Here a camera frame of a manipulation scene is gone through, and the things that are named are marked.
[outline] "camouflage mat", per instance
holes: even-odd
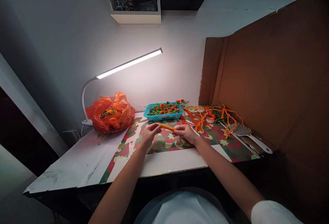
[[[178,120],[164,121],[163,124],[174,127],[175,125],[181,125],[182,122]],[[106,183],[107,179],[112,172],[115,162],[119,158],[129,157],[129,143],[135,142],[133,151],[138,147],[142,140],[144,128],[149,125],[149,122],[145,117],[135,118],[128,131],[126,132],[123,140],[121,141],[117,151],[113,155],[107,170],[104,172],[100,184]],[[221,124],[209,124],[209,127],[204,127],[205,133],[201,133],[200,137],[210,145],[220,144],[223,150],[230,157],[232,162],[242,162],[257,159],[258,156],[250,151],[245,145],[243,145],[237,138],[229,136],[225,139],[225,129]],[[183,150],[194,148],[194,145],[190,144],[184,138],[172,136],[171,131],[162,129],[162,132],[155,136],[151,147],[146,154],[162,153],[175,150]]]

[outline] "white shelf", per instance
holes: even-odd
[[[116,11],[115,0],[108,0],[110,15],[120,24],[160,24],[161,7],[157,0],[158,11]]]

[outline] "hand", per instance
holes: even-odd
[[[199,138],[199,136],[192,130],[189,125],[175,126],[174,129],[175,130],[172,133],[174,137],[185,137],[191,144],[195,145],[196,141]]]
[[[156,123],[146,126],[146,128],[144,129],[141,144],[149,148],[153,142],[154,136],[160,133],[161,131],[161,126]]]

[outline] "orange plastic bag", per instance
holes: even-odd
[[[101,118],[106,109],[114,109],[121,113]],[[135,109],[127,101],[122,92],[115,93],[115,100],[100,96],[92,106],[86,109],[88,117],[93,121],[94,129],[101,134],[114,134],[128,128],[135,117]]]

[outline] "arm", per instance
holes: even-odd
[[[160,132],[161,127],[155,123],[145,128],[140,145],[105,193],[89,224],[121,223],[141,174],[147,149]]]
[[[256,203],[265,200],[255,186],[232,163],[192,131],[189,125],[175,126],[174,136],[183,135],[194,144],[218,180],[251,220]]]

